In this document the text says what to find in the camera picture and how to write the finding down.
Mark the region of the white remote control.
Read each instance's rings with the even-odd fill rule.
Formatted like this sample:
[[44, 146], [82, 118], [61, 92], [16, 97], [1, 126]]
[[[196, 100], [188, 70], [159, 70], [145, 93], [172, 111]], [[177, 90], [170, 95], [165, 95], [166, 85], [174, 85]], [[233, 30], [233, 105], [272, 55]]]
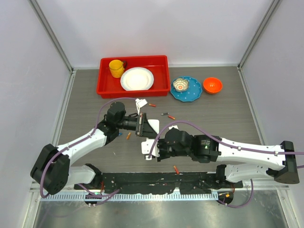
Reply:
[[141, 151], [145, 160], [150, 161], [153, 158], [159, 157], [159, 148], [156, 144], [152, 147], [152, 144], [159, 133], [160, 121], [156, 119], [149, 119], [148, 123], [153, 128], [153, 132], [150, 136], [145, 136], [145, 141], [141, 142]]

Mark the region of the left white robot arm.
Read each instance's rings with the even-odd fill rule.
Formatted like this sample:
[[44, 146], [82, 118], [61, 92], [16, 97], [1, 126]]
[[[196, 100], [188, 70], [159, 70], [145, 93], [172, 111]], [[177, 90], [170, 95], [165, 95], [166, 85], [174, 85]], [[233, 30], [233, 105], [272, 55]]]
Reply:
[[104, 147], [119, 136], [121, 129], [133, 131], [136, 136], [146, 138], [146, 144], [152, 149], [156, 157], [156, 147], [150, 144], [159, 133], [160, 122], [157, 119], [148, 119], [147, 114], [140, 109], [147, 104], [145, 99], [135, 99], [137, 112], [126, 115], [125, 105], [119, 98], [107, 104], [110, 106], [103, 120], [97, 120], [94, 128], [83, 136], [54, 146], [45, 145], [31, 172], [30, 176], [39, 183], [40, 195], [59, 193], [65, 186], [98, 189], [102, 186], [102, 173], [92, 164], [74, 167], [73, 164], [89, 154], [91, 151]]

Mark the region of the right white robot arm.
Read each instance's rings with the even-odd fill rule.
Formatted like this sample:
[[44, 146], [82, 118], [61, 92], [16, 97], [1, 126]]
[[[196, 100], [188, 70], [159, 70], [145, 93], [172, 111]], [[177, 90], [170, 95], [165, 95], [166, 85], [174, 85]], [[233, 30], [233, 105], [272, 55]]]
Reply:
[[249, 179], [272, 179], [282, 184], [298, 184], [294, 144], [283, 141], [265, 146], [238, 143], [218, 136], [190, 135], [170, 129], [157, 143], [157, 160], [190, 157], [194, 162], [221, 162], [214, 181], [224, 188], [230, 183]]

